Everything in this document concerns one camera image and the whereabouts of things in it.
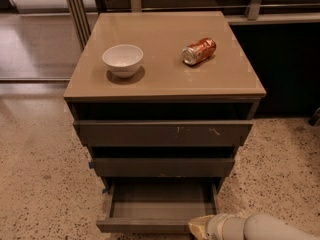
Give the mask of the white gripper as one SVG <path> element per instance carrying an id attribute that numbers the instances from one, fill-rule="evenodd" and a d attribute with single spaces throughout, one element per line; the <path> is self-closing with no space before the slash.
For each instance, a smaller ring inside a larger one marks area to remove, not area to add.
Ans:
<path id="1" fill-rule="evenodd" d="M 193 218 L 188 226 L 197 240 L 247 240 L 245 222 L 234 215 L 218 214 Z"/>

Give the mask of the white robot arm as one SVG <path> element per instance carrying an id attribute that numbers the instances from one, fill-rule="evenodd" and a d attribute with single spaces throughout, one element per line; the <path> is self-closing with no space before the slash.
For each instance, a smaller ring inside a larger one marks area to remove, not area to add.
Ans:
<path id="1" fill-rule="evenodd" d="M 188 226 L 197 240 L 320 240 L 267 214 L 208 215 L 191 219 Z"/>

